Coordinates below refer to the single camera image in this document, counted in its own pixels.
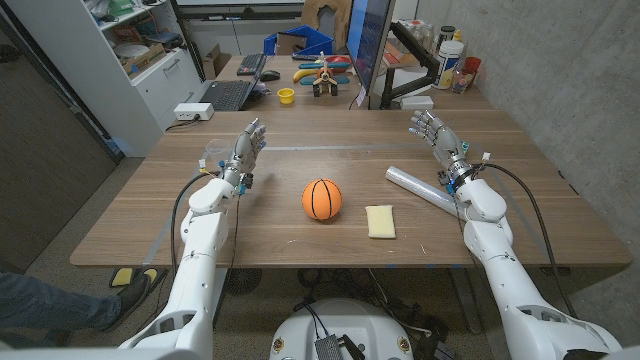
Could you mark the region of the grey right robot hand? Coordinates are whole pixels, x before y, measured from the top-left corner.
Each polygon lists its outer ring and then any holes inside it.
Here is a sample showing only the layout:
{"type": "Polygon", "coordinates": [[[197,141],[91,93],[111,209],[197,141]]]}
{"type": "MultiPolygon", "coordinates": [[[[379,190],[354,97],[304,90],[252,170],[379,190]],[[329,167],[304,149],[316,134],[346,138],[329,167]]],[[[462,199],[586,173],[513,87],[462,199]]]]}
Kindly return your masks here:
{"type": "Polygon", "coordinates": [[[428,110],[416,110],[411,122],[413,127],[409,131],[432,147],[434,157],[447,170],[454,188],[471,179],[474,170],[466,161],[461,141],[439,117],[428,110]]]}

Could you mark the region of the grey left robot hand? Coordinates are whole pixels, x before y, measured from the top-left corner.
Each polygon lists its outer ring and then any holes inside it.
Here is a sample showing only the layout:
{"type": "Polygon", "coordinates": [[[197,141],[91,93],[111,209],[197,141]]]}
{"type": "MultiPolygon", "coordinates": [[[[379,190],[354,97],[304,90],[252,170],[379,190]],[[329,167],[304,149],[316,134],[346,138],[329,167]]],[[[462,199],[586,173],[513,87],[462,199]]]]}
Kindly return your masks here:
{"type": "Polygon", "coordinates": [[[240,133],[221,172],[223,180],[236,187],[241,183],[243,175],[253,171],[258,154],[266,145],[265,132],[266,126],[261,125],[260,120],[255,118],[240,133]]]}

